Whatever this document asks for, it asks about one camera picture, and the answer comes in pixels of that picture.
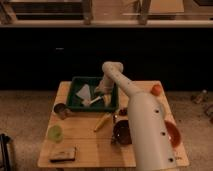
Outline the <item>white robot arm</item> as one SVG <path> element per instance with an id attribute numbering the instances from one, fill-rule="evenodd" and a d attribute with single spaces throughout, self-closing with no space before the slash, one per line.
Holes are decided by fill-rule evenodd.
<path id="1" fill-rule="evenodd" d="M 137 171 L 179 171 L 159 100 L 123 74 L 121 62 L 107 61 L 96 90 L 108 94 L 117 85 L 128 97 L 128 122 Z"/>

